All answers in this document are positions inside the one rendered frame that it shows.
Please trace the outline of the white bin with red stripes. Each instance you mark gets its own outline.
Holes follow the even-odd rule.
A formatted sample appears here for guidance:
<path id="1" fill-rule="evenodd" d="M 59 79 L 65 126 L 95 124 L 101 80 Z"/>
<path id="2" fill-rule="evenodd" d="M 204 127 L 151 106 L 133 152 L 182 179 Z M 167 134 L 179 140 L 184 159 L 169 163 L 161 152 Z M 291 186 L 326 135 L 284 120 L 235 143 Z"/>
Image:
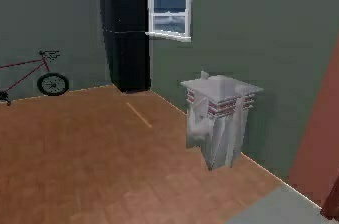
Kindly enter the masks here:
<path id="1" fill-rule="evenodd" d="M 231 167 L 240 155 L 254 98 L 263 88 L 202 71 L 186 88 L 186 147 L 199 147 L 209 170 Z"/>

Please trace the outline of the white framed window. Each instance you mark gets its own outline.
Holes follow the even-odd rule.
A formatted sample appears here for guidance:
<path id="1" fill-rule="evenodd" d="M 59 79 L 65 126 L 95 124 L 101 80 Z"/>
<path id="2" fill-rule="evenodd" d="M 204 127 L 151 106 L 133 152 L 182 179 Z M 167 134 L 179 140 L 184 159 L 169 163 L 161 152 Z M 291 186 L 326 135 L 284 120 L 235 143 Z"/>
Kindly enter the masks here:
<path id="1" fill-rule="evenodd" d="M 147 0 L 148 36 L 190 42 L 192 0 Z"/>

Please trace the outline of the black fridge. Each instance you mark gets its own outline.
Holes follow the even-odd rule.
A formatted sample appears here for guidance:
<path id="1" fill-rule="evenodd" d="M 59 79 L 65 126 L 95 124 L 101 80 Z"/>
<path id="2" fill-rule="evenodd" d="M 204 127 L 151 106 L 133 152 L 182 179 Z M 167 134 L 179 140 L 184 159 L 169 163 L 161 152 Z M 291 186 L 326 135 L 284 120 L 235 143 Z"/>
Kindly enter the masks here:
<path id="1" fill-rule="evenodd" d="M 111 82 L 121 92 L 150 87 L 147 0 L 100 0 Z"/>

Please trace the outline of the red bicycle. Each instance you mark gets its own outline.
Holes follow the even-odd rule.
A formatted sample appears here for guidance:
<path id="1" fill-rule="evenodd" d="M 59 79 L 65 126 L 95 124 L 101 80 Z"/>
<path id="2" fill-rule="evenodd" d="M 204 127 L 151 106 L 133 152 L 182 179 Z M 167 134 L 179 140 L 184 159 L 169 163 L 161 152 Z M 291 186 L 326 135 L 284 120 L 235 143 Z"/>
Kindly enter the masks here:
<path id="1" fill-rule="evenodd" d="M 61 96 L 69 90 L 69 88 L 70 88 L 69 79 L 61 73 L 52 72 L 50 70 L 49 63 L 51 61 L 57 59 L 60 56 L 59 50 L 48 50 L 48 51 L 40 50 L 38 52 L 38 54 L 40 56 L 39 59 L 33 59 L 33 60 L 24 61 L 24 62 L 17 62 L 17 63 L 12 63 L 12 64 L 0 65 L 0 69 L 3 69 L 3 68 L 14 67 L 14 66 L 21 66 L 21 65 L 25 65 L 25 64 L 39 63 L 39 65 L 37 65 L 34 69 L 29 71 L 27 74 L 25 74 L 19 80 L 12 83 L 6 89 L 0 89 L 0 101 L 5 101 L 7 103 L 7 105 L 10 106 L 11 100 L 9 99 L 8 91 L 13 89 L 15 86 L 20 84 L 23 80 L 25 80 L 27 77 L 29 77 L 31 74 L 33 74 L 35 71 L 41 69 L 42 67 L 45 68 L 46 73 L 43 74 L 42 76 L 40 76 L 37 79 L 37 88 L 38 88 L 38 91 L 40 93 L 42 93 L 46 96 Z M 62 88 L 60 90 L 56 91 L 56 92 L 53 92 L 50 89 L 47 89 L 43 86 L 44 81 L 47 80 L 47 79 L 50 79 L 52 77 L 58 78 L 62 81 Z"/>

